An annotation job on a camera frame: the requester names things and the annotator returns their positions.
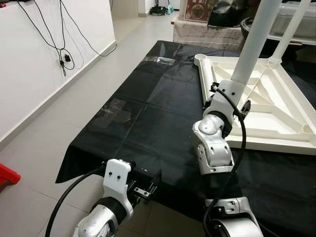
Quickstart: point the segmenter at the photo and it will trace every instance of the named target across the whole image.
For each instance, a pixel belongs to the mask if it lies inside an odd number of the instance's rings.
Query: black cloth
[[[111,158],[134,161],[133,175],[141,183],[162,170],[155,201],[201,220],[205,195],[191,143],[192,125],[202,115],[198,68],[193,64],[198,53],[239,56],[158,41],[147,56],[171,58],[174,64],[142,61],[69,145],[56,182],[85,174]],[[315,105],[310,80],[315,65],[283,66]],[[238,149],[232,150],[237,157]],[[259,221],[282,236],[315,236],[315,157],[247,150],[237,176]]]

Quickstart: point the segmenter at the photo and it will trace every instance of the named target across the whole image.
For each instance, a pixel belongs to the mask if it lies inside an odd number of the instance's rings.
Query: tiled floor
[[[157,40],[172,41],[170,16],[134,21],[130,34],[116,28],[118,47],[100,60],[53,105],[0,152],[0,162],[22,179],[0,193],[0,236],[43,237],[60,195],[73,180],[55,184],[69,143],[127,78]],[[51,237],[69,237],[76,223],[102,196],[102,178],[91,176],[66,198]],[[201,224],[158,203],[141,204],[118,237],[204,236]]]

